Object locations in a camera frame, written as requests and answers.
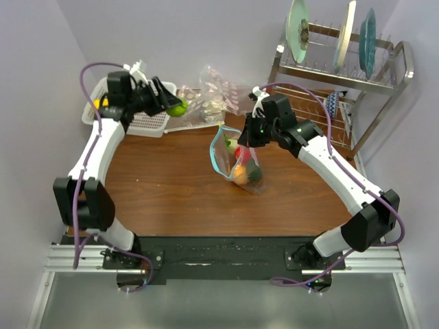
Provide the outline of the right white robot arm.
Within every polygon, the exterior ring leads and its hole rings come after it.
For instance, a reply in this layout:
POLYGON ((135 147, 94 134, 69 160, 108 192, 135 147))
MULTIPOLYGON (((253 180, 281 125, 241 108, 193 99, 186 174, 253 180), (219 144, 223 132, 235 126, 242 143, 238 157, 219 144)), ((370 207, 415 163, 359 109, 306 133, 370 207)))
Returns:
POLYGON ((294 259, 313 269, 323 268, 330 256, 346 249, 363 252, 394 229, 400 198, 383 192, 339 157, 323 131, 309 119, 299 121, 289 99, 280 94, 253 92, 254 109, 246 115, 239 144, 256 148, 270 142, 287 150, 313 169, 342 200, 351 214, 346 223, 299 247, 294 259))

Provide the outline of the yellow pear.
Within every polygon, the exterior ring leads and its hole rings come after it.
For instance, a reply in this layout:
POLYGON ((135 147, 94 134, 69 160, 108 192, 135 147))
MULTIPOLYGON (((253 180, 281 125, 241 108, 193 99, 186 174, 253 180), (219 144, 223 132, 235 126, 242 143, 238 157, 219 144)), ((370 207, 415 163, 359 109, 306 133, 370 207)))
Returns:
POLYGON ((95 99, 93 101, 93 105, 97 110, 99 110, 100 107, 108 107, 108 99, 107 96, 104 96, 101 99, 95 99))

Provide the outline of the green lime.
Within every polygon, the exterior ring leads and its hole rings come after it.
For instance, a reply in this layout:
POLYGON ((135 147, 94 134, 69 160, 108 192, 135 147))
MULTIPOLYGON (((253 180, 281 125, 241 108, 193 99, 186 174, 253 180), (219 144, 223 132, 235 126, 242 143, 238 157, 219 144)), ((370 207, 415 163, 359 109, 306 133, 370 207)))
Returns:
POLYGON ((169 108, 166 110, 166 113, 170 117, 181 117, 187 112, 187 101, 185 99, 180 98, 181 103, 173 108, 169 108))

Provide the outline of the orange peach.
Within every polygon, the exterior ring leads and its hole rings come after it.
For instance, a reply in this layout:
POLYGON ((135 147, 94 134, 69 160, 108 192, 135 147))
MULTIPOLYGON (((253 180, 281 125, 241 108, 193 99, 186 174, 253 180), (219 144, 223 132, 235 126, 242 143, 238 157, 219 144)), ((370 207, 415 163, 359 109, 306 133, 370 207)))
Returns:
POLYGON ((246 168, 242 164, 237 164, 232 174, 233 182, 237 185, 246 185, 248 183, 248 176, 246 168))

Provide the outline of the blue zip top bag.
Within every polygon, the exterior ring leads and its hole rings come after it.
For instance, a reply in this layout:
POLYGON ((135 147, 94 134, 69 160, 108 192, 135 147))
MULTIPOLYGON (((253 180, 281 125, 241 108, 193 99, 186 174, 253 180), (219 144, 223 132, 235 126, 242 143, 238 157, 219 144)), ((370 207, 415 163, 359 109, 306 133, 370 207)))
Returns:
POLYGON ((240 130, 219 125, 209 147, 213 170, 238 187, 260 195, 265 187, 259 159, 253 148, 238 143, 240 136, 240 130))

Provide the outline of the large red apple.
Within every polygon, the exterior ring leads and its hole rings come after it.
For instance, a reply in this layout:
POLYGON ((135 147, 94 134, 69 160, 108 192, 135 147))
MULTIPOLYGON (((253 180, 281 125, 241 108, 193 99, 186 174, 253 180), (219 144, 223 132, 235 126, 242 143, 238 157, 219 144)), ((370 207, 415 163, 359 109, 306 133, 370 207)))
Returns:
POLYGON ((252 159, 251 149, 242 145, 235 150, 235 160, 239 163, 246 163, 252 159))

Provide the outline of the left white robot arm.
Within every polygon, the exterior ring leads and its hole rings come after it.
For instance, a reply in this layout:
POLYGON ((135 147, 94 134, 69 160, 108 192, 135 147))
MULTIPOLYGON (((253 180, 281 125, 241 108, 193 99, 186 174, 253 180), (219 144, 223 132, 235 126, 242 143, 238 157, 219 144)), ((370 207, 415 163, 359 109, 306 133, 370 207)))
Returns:
POLYGON ((93 116, 90 138, 67 176, 56 178, 53 191, 62 222, 73 230, 73 266, 78 267, 86 241, 101 240, 110 257, 134 269, 147 261, 138 236, 116 216, 115 202, 106 190, 106 175, 119 144, 137 117, 168 117, 183 114, 185 103, 177 87, 157 77, 147 79, 141 71, 111 72, 95 87, 89 104, 93 116))

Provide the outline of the dark green avocado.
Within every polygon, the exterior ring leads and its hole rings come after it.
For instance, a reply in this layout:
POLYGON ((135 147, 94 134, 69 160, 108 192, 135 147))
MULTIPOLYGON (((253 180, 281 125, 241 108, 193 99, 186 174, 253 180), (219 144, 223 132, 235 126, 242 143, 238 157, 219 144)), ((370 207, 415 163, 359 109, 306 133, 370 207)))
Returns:
POLYGON ((263 173, 254 159, 249 159, 246 163, 246 175, 250 183, 258 183, 263 178, 263 173))

